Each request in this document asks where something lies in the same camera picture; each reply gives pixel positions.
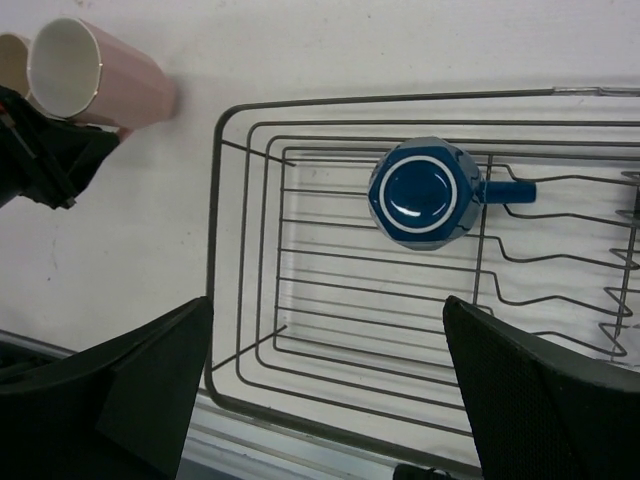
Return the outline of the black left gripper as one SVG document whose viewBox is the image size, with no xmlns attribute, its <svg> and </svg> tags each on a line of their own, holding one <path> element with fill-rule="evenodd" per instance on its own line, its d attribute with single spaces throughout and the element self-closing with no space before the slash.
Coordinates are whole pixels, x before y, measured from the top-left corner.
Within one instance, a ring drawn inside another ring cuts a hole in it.
<svg viewBox="0 0 640 480">
<path fill-rule="evenodd" d="M 74 206 L 119 144 L 113 132 L 46 117 L 2 87 L 1 204 L 24 196 L 52 209 Z"/>
</svg>

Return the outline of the pink hexagonal mug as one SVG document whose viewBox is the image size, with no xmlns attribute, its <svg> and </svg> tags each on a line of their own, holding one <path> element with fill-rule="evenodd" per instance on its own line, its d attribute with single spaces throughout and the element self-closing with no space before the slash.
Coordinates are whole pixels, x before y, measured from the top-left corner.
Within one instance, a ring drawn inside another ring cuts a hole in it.
<svg viewBox="0 0 640 480">
<path fill-rule="evenodd" d="M 42 26 L 29 47 L 27 79 L 55 117 L 138 130 L 173 117 L 177 90 L 148 55 L 78 18 Z"/>
</svg>

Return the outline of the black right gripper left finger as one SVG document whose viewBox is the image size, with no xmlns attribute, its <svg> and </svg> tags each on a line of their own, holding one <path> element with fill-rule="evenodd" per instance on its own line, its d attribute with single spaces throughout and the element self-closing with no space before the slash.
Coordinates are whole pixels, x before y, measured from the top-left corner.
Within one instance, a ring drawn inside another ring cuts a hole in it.
<svg viewBox="0 0 640 480">
<path fill-rule="evenodd" d="M 175 478 L 212 320 L 195 298 L 65 357 L 2 335 L 2 478 Z"/>
</svg>

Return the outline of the beige tall cup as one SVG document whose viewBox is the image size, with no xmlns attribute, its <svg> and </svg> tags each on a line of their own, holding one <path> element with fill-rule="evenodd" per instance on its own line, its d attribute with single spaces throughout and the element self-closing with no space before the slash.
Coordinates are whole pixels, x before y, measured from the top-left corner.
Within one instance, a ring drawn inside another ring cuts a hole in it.
<svg viewBox="0 0 640 480">
<path fill-rule="evenodd" d="M 32 95 L 27 78 L 27 59 L 30 40 L 12 32 L 0 35 L 0 84 L 18 92 L 27 101 Z"/>
</svg>

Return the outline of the blue hexagonal mug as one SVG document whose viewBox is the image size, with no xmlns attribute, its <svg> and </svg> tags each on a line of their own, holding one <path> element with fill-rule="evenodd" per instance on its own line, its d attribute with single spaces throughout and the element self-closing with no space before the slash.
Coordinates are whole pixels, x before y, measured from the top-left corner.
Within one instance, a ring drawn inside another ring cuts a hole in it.
<svg viewBox="0 0 640 480">
<path fill-rule="evenodd" d="M 438 137 L 405 141 L 371 173 L 367 200 L 376 226 L 395 243 L 434 251 L 467 235 L 491 204 L 530 204 L 536 185 L 490 181 L 465 150 Z"/>
</svg>

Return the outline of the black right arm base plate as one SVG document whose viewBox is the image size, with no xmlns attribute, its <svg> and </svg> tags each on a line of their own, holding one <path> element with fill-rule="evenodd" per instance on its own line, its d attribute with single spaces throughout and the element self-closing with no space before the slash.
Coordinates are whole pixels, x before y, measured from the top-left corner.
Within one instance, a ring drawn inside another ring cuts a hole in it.
<svg viewBox="0 0 640 480">
<path fill-rule="evenodd" d="M 400 463 L 394 467 L 392 480 L 476 480 L 477 475 L 467 475 L 439 467 L 419 466 Z"/>
</svg>

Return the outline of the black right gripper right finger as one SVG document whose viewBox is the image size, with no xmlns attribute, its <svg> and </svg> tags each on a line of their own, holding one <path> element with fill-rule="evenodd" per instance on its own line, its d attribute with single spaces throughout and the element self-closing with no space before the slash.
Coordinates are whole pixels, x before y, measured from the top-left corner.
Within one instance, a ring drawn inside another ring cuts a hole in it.
<svg viewBox="0 0 640 480">
<path fill-rule="evenodd" d="M 638 478 L 638 373 L 454 296 L 443 324 L 484 478 Z"/>
</svg>

